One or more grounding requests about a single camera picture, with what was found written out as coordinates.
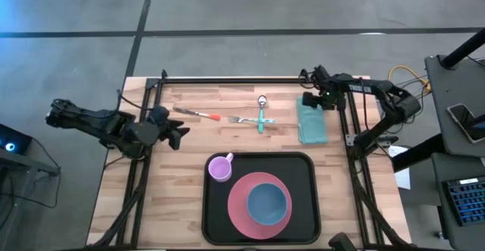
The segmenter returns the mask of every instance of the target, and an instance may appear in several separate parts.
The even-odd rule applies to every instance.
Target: purple cup
[[[218,156],[211,160],[209,163],[209,174],[217,182],[225,182],[229,180],[233,169],[230,167],[230,162],[233,160],[234,155],[229,153],[226,157]]]

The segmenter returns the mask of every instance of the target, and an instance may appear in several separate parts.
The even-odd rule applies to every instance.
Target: phone
[[[446,110],[470,142],[477,143],[485,140],[485,122],[475,123],[475,116],[467,106],[460,103]]]

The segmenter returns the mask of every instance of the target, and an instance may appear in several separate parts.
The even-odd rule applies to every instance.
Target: teal spoon
[[[259,120],[263,120],[264,119],[264,111],[263,111],[263,108],[264,108],[264,105],[266,104],[268,100],[266,99],[266,96],[259,96],[258,98],[258,104],[259,104]],[[264,129],[264,123],[259,123],[258,124],[258,132],[259,133],[263,133],[263,129]]]

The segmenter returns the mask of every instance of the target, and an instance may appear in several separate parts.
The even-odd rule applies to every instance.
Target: teal utensil handle
[[[263,111],[263,108],[261,108],[261,110],[259,110],[259,120],[262,121],[264,118],[264,111]],[[259,122],[258,124],[258,132],[259,133],[263,133],[263,128],[264,128],[264,124]]]
[[[276,122],[274,119],[256,119],[256,118],[245,118],[245,121],[258,122],[258,123],[270,123]]]

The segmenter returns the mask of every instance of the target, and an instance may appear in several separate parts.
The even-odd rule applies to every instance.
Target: gray floor
[[[134,31],[142,5],[143,0],[0,0],[0,33]],[[152,0],[146,30],[480,27],[484,12],[485,0]],[[425,74],[425,56],[449,53],[471,35],[145,38],[134,75],[158,76],[162,68],[171,76],[296,75],[322,64],[331,73],[386,79],[396,64]],[[44,117],[55,98],[113,108],[132,45],[131,37],[0,39],[0,123],[37,137],[63,172],[58,206],[28,205],[12,249],[85,243],[106,150],[86,134],[48,127]],[[485,56],[485,48],[472,56]],[[398,71],[393,81],[410,78]],[[439,131],[432,98],[424,103],[423,114],[399,133],[399,144],[413,146]],[[54,190],[55,181],[38,187],[33,198],[50,202]],[[433,237],[439,230],[434,207],[404,203],[414,243],[449,247]],[[425,225],[418,225],[424,218]]]

